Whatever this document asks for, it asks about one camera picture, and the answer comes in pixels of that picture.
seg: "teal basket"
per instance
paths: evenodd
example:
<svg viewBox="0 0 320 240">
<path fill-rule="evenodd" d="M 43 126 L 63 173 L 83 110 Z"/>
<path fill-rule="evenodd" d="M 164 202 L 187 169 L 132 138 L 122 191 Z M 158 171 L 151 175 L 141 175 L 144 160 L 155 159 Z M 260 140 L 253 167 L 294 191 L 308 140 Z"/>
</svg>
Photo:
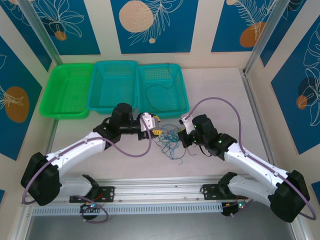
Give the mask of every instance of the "teal basket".
<svg viewBox="0 0 320 240">
<path fill-rule="evenodd" d="M 136 61 L 99 61 L 94 65 L 87 108 L 111 114 L 119 103 L 137 107 Z"/>
<path fill-rule="evenodd" d="M 189 111 L 184 77 L 177 64 L 152 64 L 137 68 L 138 108 L 160 118 L 178 118 Z"/>
</svg>

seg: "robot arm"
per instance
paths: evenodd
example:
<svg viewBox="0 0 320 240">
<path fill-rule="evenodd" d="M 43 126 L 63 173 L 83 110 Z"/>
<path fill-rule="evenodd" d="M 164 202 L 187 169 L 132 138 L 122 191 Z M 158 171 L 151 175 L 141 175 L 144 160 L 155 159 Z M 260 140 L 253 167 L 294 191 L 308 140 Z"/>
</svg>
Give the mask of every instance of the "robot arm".
<svg viewBox="0 0 320 240">
<path fill-rule="evenodd" d="M 21 185 L 26 188 L 35 173 L 44 164 L 53 160 L 33 181 L 28 190 L 40 206 L 50 203 L 57 196 L 78 195 L 94 199 L 99 185 L 90 176 L 63 177 L 65 173 L 81 161 L 111 147 L 110 142 L 113 144 L 119 142 L 122 134 L 137 134 L 138 140 L 148 139 L 147 127 L 151 131 L 151 138 L 156 138 L 160 133 L 154 131 L 159 127 L 158 122 L 159 118 L 150 113 L 140 114 L 134 120 L 132 107 L 126 103 L 120 103 L 113 110 L 110 118 L 106 118 L 83 139 L 45 156 L 40 152 L 34 154 L 23 174 Z"/>
<path fill-rule="evenodd" d="M 218 182 L 219 191 L 223 195 L 240 195 L 259 201 L 270 207 L 280 219 L 289 223 L 296 218 L 306 204 L 279 175 L 293 184 L 308 201 L 310 200 L 301 173 L 295 170 L 289 173 L 277 168 L 245 148 L 243 152 L 237 140 L 228 134 L 218 133 L 205 114 L 188 119 L 182 117 L 180 123 L 185 126 L 185 129 L 178 132 L 178 136 L 185 148 L 192 144 L 204 147 L 212 156 L 238 166 L 257 180 L 252 181 L 228 172 Z"/>
</svg>

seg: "plastic basket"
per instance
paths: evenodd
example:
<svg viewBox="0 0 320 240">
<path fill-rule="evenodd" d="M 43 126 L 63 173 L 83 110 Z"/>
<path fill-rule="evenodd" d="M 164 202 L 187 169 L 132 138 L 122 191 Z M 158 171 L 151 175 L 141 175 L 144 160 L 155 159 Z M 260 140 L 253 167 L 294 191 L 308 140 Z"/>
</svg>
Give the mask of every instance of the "plastic basket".
<svg viewBox="0 0 320 240">
<path fill-rule="evenodd" d="M 53 69 L 40 105 L 40 113 L 55 119 L 84 119 L 94 65 L 62 64 Z"/>
<path fill-rule="evenodd" d="M 181 67 L 177 64 L 152 64 L 137 68 L 138 108 L 160 118 L 178 118 L 189 111 Z"/>
<path fill-rule="evenodd" d="M 111 114 L 119 103 L 137 107 L 136 61 L 100 61 L 94 65 L 87 108 Z"/>
</svg>

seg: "green basket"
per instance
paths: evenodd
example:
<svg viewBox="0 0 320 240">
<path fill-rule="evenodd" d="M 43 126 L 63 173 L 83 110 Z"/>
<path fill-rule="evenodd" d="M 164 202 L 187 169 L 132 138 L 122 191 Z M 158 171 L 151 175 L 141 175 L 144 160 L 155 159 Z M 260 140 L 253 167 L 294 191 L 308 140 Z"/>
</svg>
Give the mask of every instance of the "green basket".
<svg viewBox="0 0 320 240">
<path fill-rule="evenodd" d="M 40 113 L 55 119 L 84 119 L 94 65 L 62 64 L 53 69 L 40 105 Z"/>
</svg>

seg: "white tabletop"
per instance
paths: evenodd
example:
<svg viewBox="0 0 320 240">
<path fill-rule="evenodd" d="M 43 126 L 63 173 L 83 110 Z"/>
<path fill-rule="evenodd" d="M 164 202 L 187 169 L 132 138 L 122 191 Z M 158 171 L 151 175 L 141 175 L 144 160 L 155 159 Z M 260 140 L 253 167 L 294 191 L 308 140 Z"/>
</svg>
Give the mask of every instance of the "white tabletop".
<svg viewBox="0 0 320 240">
<path fill-rule="evenodd" d="M 267 156 L 239 70 L 237 68 L 199 68 L 183 69 L 182 73 L 190 109 L 207 97 L 221 97 L 230 101 L 241 116 L 243 145 L 266 160 Z M 211 119 L 219 133 L 226 133 L 238 139 L 237 116 L 227 104 L 218 100 L 209 100 L 202 103 L 192 115 L 195 117 L 201 114 L 206 114 Z M 52 151 L 63 149 L 85 137 L 106 117 L 109 115 L 100 115 L 91 111 L 86 119 L 60 120 Z M 165 124 L 180 127 L 177 118 L 163 119 L 160 126 Z M 123 135 L 117 145 L 128 153 L 141 154 L 147 149 L 148 140 L 138 141 L 136 135 Z M 180 146 L 175 151 L 175 157 L 181 156 L 184 151 Z M 66 175 L 88 174 L 94 179 L 140 179 L 224 175 L 229 171 L 243 173 L 237 167 L 217 157 L 204 156 L 199 147 L 190 146 L 189 151 L 196 155 L 191 156 L 186 153 L 182 163 L 180 159 L 170 160 L 161 153 L 161 149 L 154 142 L 150 152 L 140 158 L 127 157 L 111 147 L 82 161 Z"/>
</svg>

